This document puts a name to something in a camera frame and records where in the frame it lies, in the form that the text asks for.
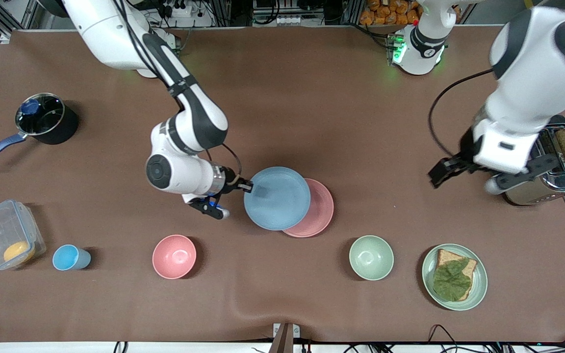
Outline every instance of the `lettuce leaf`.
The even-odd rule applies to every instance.
[[[460,260],[447,261],[435,269],[433,290],[438,297],[449,302],[456,302],[466,294],[472,281],[462,271],[468,266],[469,261],[468,257],[464,257]]]

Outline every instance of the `plastic food container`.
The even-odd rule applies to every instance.
[[[0,271],[44,252],[45,242],[29,208],[14,200],[0,203]]]

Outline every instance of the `wire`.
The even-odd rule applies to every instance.
[[[228,150],[228,152],[230,152],[233,155],[233,157],[235,158],[235,160],[237,161],[237,166],[238,166],[237,176],[241,175],[241,172],[243,172],[243,166],[241,165],[241,159],[239,159],[237,154],[230,147],[228,147],[228,145],[226,145],[226,143],[222,143],[222,146],[225,147]]]
[[[117,341],[117,343],[115,344],[115,349],[112,350],[112,353],[117,353],[117,348],[119,348],[119,344],[121,343],[121,341]],[[124,348],[123,351],[121,351],[121,353],[126,353],[128,351],[128,342],[125,341],[124,342]]]
[[[254,23],[256,23],[257,25],[268,25],[274,22],[274,20],[278,17],[278,14],[281,13],[281,4],[280,4],[280,0],[276,0],[276,2],[272,0],[272,2],[273,2],[272,13],[269,15],[269,18],[265,22],[258,22],[257,20],[253,19]],[[276,7],[278,7],[278,10],[276,10],[276,14],[274,15],[274,9],[276,9]]]
[[[191,31],[193,31],[193,27],[189,28],[189,32],[186,34],[186,38],[184,39],[184,44],[180,45],[180,51],[184,50],[184,47],[186,47],[186,43],[189,42]]]
[[[321,20],[321,22],[320,22],[320,26],[322,25],[322,23],[324,23],[324,20],[326,20],[326,21],[328,21],[328,22],[336,21],[336,20],[339,20],[339,18],[341,18],[341,16],[343,16],[343,13],[342,13],[341,15],[339,15],[339,17],[332,18],[332,19],[329,18],[328,20],[326,20],[326,16],[323,16],[323,17],[322,17],[322,20]]]
[[[532,349],[531,346],[529,346],[528,344],[522,344],[525,348],[529,349],[530,351],[532,351],[533,353],[539,353],[538,351],[536,351],[535,349]],[[512,352],[514,352],[514,348],[509,345],[509,348],[511,349]]]
[[[370,348],[370,351],[376,351],[377,353],[393,353],[392,352],[392,348],[395,346],[395,344],[392,344],[391,346],[387,346],[387,344],[381,343],[381,342],[374,342],[371,344],[368,344],[368,347]]]
[[[387,36],[388,36],[388,34],[381,34],[381,33],[372,32],[372,31],[370,31],[369,28],[363,28],[363,27],[359,26],[359,25],[356,24],[356,23],[344,22],[344,23],[341,23],[341,24],[342,24],[343,26],[351,26],[351,27],[354,27],[354,28],[358,29],[359,31],[361,31],[361,32],[363,32],[363,33],[365,33],[365,34],[368,34],[368,35],[370,35],[370,36],[376,36],[376,37],[381,37],[381,38],[387,38]]]
[[[195,6],[195,7],[196,7],[198,10],[204,10],[204,9],[206,9],[206,6],[204,6],[204,7]]]
[[[430,344],[431,340],[433,339],[433,336],[435,336],[435,331],[437,330],[437,327],[441,328],[446,335],[448,335],[448,338],[453,342],[453,344],[455,346],[457,346],[457,342],[455,342],[455,339],[453,339],[453,336],[450,335],[450,333],[448,332],[448,330],[446,330],[446,328],[440,324],[435,324],[433,326],[431,326],[431,331],[429,333],[429,339],[426,341],[426,344]]]
[[[431,104],[431,109],[429,110],[429,117],[428,117],[428,124],[429,124],[429,132],[431,133],[431,137],[433,138],[433,141],[435,141],[435,144],[442,149],[442,151],[444,151],[446,154],[448,154],[448,156],[450,156],[451,158],[453,156],[455,156],[452,152],[450,152],[450,150],[448,150],[448,148],[446,148],[446,146],[439,140],[437,134],[435,133],[435,127],[433,127],[433,110],[435,110],[435,106],[437,105],[437,103],[439,102],[439,99],[442,98],[442,96],[444,96],[444,94],[446,94],[446,92],[448,92],[450,89],[452,89],[453,87],[455,87],[456,85],[460,84],[460,83],[464,83],[467,80],[471,80],[473,78],[477,78],[479,76],[483,76],[486,74],[489,74],[490,72],[492,72],[493,69],[488,69],[488,70],[484,70],[481,72],[478,72],[476,74],[467,76],[462,78],[461,80],[458,80],[456,82],[451,83],[451,85],[449,85],[448,87],[446,87],[438,96],[437,98],[435,98],[435,100],[433,101],[433,104]]]
[[[225,22],[229,22],[230,19],[224,18],[224,16],[222,17],[218,16],[217,13],[213,11],[213,7],[211,7],[211,5],[208,2],[204,2],[204,7],[206,7],[206,9],[209,11],[211,16],[215,17],[215,20],[217,20],[217,23],[215,24],[216,27],[219,27],[220,23],[224,25]]]
[[[348,353],[348,351],[349,351],[350,349],[354,349],[354,351],[355,351],[356,353],[359,353],[359,351],[358,351],[357,348],[356,348],[357,346],[358,346],[358,344],[354,344],[354,345],[351,344],[348,348],[346,348],[345,351],[343,351],[343,353]]]
[[[147,57],[148,61],[146,61],[143,58],[143,55],[141,54],[140,51],[141,48],[143,48],[143,44],[141,44],[139,38],[136,37],[136,34],[134,33],[134,29],[132,29],[130,23],[128,22],[128,16],[126,14],[126,6],[124,5],[123,0],[120,0],[121,6],[119,6],[117,0],[112,0],[112,3],[117,7],[117,12],[121,15],[121,19],[123,20],[123,22],[126,23],[128,37],[130,38],[130,42],[132,42],[134,51],[136,51],[136,53],[139,55],[139,58],[141,59],[141,61],[143,61],[145,66],[148,68],[148,70],[150,70],[153,74],[155,74],[165,84],[166,87],[169,87],[169,85],[166,82],[164,82],[164,80],[159,76],[157,67],[155,66],[154,62],[151,60],[150,56],[145,50],[143,50],[143,53]]]
[[[470,349],[470,348],[459,347],[459,346],[448,347],[448,348],[442,350],[440,353],[446,353],[446,352],[448,352],[452,349],[462,349],[464,351],[469,351],[469,352],[473,352],[473,353],[487,353],[487,352],[477,351],[476,349]]]
[[[376,43],[376,44],[377,44],[379,47],[381,47],[381,48],[384,48],[384,49],[397,49],[397,47],[395,47],[395,46],[392,46],[392,45],[385,45],[385,44],[383,44],[383,43],[381,43],[381,42],[379,41],[379,38],[383,38],[383,39],[388,38],[389,33],[388,33],[388,34],[375,33],[375,32],[370,31],[370,29],[369,29],[367,26],[366,26],[365,28],[363,28],[363,27],[357,25],[356,23],[352,23],[352,22],[345,22],[345,23],[342,23],[342,24],[343,24],[344,26],[352,26],[352,27],[358,29],[359,31],[361,31],[361,32],[363,32],[363,33],[365,33],[365,34],[367,34],[368,36],[370,36],[370,38],[372,38],[372,40],[374,41],[374,43]]]

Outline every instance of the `green plate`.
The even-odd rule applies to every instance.
[[[435,273],[435,266],[437,265],[437,253],[440,249],[477,260],[478,264],[472,275],[472,289],[470,290],[468,298],[463,302],[449,302],[448,300],[440,298],[435,294],[435,290],[433,290],[433,274]],[[450,310],[470,310],[477,306],[485,297],[485,293],[487,293],[487,272],[485,272],[485,266],[483,266],[481,259],[465,246],[457,244],[438,245],[426,254],[424,262],[422,263],[422,281],[431,297],[433,297],[438,304]]]

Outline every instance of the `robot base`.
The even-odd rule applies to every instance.
[[[396,36],[404,38],[401,46],[394,51],[388,51],[391,55],[390,61],[392,65],[397,65],[405,72],[412,75],[425,75],[428,74],[435,65],[441,60],[441,54],[444,52],[444,47],[440,50],[430,49],[424,53],[428,57],[422,57],[422,54],[413,47],[411,43],[411,31],[415,28],[414,25],[408,25],[400,31],[396,32]]]

